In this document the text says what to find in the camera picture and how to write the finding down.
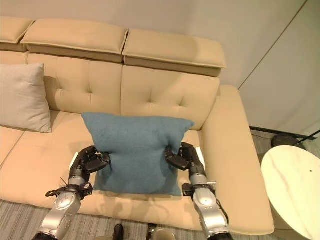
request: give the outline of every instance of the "sofa headrest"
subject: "sofa headrest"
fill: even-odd
[[[46,18],[37,20],[21,42],[31,53],[121,63],[127,32],[102,22]]]
[[[33,22],[27,18],[0,16],[0,50],[26,52],[20,40]]]
[[[131,29],[123,50],[126,65],[217,77],[226,68],[220,43],[196,36]]]

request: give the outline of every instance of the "seat cushion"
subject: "seat cushion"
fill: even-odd
[[[51,111],[52,133],[26,131],[0,172],[0,198],[10,202],[51,208],[54,197],[46,192],[63,185],[75,154],[93,144],[80,114]],[[184,142],[201,144],[200,131],[188,131]],[[95,182],[92,174],[90,182]],[[178,185],[188,182],[187,171],[178,171]],[[80,213],[157,223],[201,230],[192,200],[183,196],[115,194],[93,191],[81,202]]]
[[[0,165],[6,160],[24,132],[24,128],[0,126]]]

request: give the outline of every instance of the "blue pillow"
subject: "blue pillow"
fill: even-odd
[[[99,152],[110,153],[110,164],[98,171],[94,188],[119,194],[181,196],[178,171],[165,159],[165,148],[177,154],[194,123],[164,116],[116,116],[82,113]]]

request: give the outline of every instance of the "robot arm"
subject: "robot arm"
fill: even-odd
[[[109,161],[109,155],[98,153],[94,146],[79,152],[70,168],[68,184],[47,192],[46,197],[57,198],[33,240],[63,239],[81,207],[81,200],[92,194],[90,174],[103,169]]]
[[[194,146],[183,142],[178,155],[167,147],[165,156],[174,167],[189,171],[191,184],[182,185],[183,196],[192,198],[205,237],[209,240],[232,240],[228,215],[216,199],[213,184],[208,184],[204,166]]]
[[[191,184],[183,184],[183,195],[192,198],[207,239],[233,240],[228,230],[228,216],[216,199],[214,187],[207,182],[206,172],[196,149],[183,142],[179,155],[174,155],[171,148],[167,147],[165,157],[174,167],[189,170]],[[81,207],[81,201],[93,192],[89,183],[90,174],[103,169],[109,162],[110,156],[97,152],[94,146],[79,152],[70,168],[68,184],[47,192],[47,197],[57,198],[32,240],[63,239]]]

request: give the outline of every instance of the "white pillow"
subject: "white pillow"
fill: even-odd
[[[0,64],[0,125],[52,133],[44,64]]]

